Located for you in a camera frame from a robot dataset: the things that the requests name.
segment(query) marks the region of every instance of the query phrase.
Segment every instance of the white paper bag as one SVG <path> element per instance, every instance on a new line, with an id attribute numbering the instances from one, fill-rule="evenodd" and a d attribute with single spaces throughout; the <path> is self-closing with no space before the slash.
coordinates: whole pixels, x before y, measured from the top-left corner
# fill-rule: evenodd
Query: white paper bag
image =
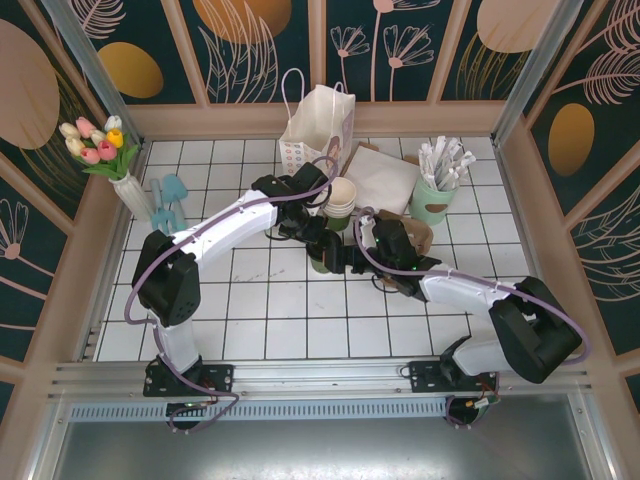
<path id="1" fill-rule="evenodd" d="M 285 72 L 281 88 L 289 121 L 287 129 L 279 140 L 283 171 L 287 175 L 293 175 L 303 163 L 328 155 L 338 162 L 339 174 L 351 153 L 356 97 L 338 91 L 338 85 L 342 87 L 339 82 L 335 89 L 316 85 L 309 95 L 300 100 L 296 113 L 291 116 L 284 92 L 284 82 L 292 71 L 300 74 L 301 95 L 304 95 L 302 72 L 297 68 Z M 330 170 L 330 165 L 325 162 L 320 162 L 318 167 L 325 173 Z"/>

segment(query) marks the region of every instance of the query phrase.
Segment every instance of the green paper cup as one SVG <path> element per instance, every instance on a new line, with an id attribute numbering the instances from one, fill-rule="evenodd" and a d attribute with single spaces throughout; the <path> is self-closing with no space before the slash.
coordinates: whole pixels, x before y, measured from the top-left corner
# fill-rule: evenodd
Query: green paper cup
<path id="1" fill-rule="evenodd" d="M 329 273 L 329 269 L 322 263 L 322 250 L 314 247 L 313 245 L 307 245 L 307 255 L 309 255 L 309 261 L 311 266 L 318 273 Z"/>
<path id="2" fill-rule="evenodd" d="M 341 232 L 349 226 L 350 219 L 351 219 L 351 214 L 347 214 L 347 216 L 343 218 L 330 217 L 327 214 L 327 228 L 329 230 L 333 230 L 334 232 Z"/>
<path id="3" fill-rule="evenodd" d="M 427 225 L 437 225 L 444 220 L 447 209 L 457 191 L 458 189 L 456 188 L 446 192 L 439 192 L 429 187 L 422 177 L 419 177 L 409 200 L 411 217 Z"/>

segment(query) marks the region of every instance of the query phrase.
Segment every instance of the white tulip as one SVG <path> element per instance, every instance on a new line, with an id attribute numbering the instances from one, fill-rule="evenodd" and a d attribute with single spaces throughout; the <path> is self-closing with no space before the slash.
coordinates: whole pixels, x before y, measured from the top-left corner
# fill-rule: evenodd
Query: white tulip
<path id="1" fill-rule="evenodd" d="M 122 120 L 118 115 L 111 115 L 109 118 L 107 118 L 107 123 L 104 124 L 105 132 L 113 130 L 114 128 L 122 130 Z"/>
<path id="2" fill-rule="evenodd" d="M 107 139 L 107 136 L 105 135 L 104 132 L 101 132 L 100 130 L 91 130 L 90 133 L 90 137 L 91 137 L 91 141 L 93 142 L 93 144 L 95 146 L 98 146 L 98 144 Z"/>
<path id="3" fill-rule="evenodd" d="M 64 138 L 80 138 L 80 132 L 70 123 L 63 123 L 58 129 Z"/>
<path id="4" fill-rule="evenodd" d="M 67 137 L 64 140 L 67 145 L 67 150 L 71 152 L 71 155 L 80 156 L 80 152 L 86 148 L 86 145 L 79 138 Z"/>

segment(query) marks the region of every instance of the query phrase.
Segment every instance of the bracket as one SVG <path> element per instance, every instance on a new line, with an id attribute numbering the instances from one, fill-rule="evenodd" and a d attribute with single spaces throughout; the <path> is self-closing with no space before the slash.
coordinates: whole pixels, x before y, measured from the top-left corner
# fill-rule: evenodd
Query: bracket
<path id="1" fill-rule="evenodd" d="M 233 387 L 233 365 L 200 365 L 196 375 L 185 377 L 198 385 L 231 392 Z M 175 378 L 161 360 L 153 360 L 145 369 L 142 394 L 145 397 L 203 397 L 206 394 L 194 390 Z"/>
<path id="2" fill-rule="evenodd" d="M 440 360 L 409 362 L 407 365 L 413 393 L 482 392 L 482 382 L 495 390 L 496 377 L 482 373 L 477 377 L 462 376 L 453 385 L 440 371 Z"/>

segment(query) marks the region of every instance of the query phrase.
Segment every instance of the floral wallpaper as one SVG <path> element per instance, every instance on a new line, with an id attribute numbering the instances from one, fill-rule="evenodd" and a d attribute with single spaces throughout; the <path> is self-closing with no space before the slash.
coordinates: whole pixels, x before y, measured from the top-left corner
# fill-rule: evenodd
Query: floral wallpaper
<path id="1" fill-rule="evenodd" d="M 180 0 L 202 81 L 211 103 L 281 102 L 290 68 L 309 87 L 306 0 Z M 300 83 L 287 81 L 290 99 Z"/>
<path id="2" fill-rule="evenodd" d="M 578 27 L 580 27 L 580 24 L 584 20 L 585 15 L 587 14 L 587 12 L 589 11 L 592 5 L 593 5 L 593 0 L 584 0 L 575 20 L 571 25 L 567 27 L 569 28 L 569 32 L 564 37 L 562 45 L 560 45 L 560 48 L 558 48 L 558 51 L 556 52 L 555 57 L 549 63 L 549 66 L 547 67 L 547 70 L 544 72 L 544 75 L 540 79 L 538 86 L 536 87 L 534 92 L 531 94 L 531 97 L 529 98 L 527 105 L 524 107 L 525 116 L 529 115 L 529 112 L 531 111 L 536 101 L 538 100 L 538 97 L 540 96 L 542 89 L 546 86 L 549 76 L 551 76 L 551 73 L 556 69 L 556 66 L 558 66 L 558 62 L 564 55 L 567 49 L 567 46 L 569 45 L 569 43 L 571 43 L 571 40 L 573 40 L 573 36 L 576 34 L 576 30 L 578 30 Z"/>
<path id="3" fill-rule="evenodd" d="M 160 1 L 68 3 L 125 103 L 195 103 Z M 46 10 L 41 10 L 49 19 Z"/>
<path id="4" fill-rule="evenodd" d="M 640 140 L 640 0 L 607 3 L 531 133 L 568 213 Z"/>
<path id="5" fill-rule="evenodd" d="M 359 101 L 422 101 L 431 85 L 451 1 L 327 1 L 327 85 Z"/>
<path id="6" fill-rule="evenodd" d="M 69 118 L 93 117 L 17 0 L 0 7 L 0 153 L 70 218 L 88 176 L 56 131 Z"/>
<path id="7" fill-rule="evenodd" d="M 0 355 L 22 362 L 67 236 L 0 179 Z"/>
<path id="8" fill-rule="evenodd" d="M 640 348 L 640 168 L 571 235 L 615 352 Z"/>
<path id="9" fill-rule="evenodd" d="M 631 393 L 631 398 L 633 398 L 633 403 L 636 406 L 636 410 L 640 413 L 640 373 L 628 376 L 626 381 L 627 386 L 629 387 L 629 392 Z"/>
<path id="10" fill-rule="evenodd" d="M 441 100 L 506 100 L 558 0 L 473 0 Z"/>
<path id="11" fill-rule="evenodd" d="M 0 381 L 0 426 L 2 425 L 2 419 L 7 411 L 7 407 L 9 406 L 13 387 L 14 385 L 12 383 Z"/>

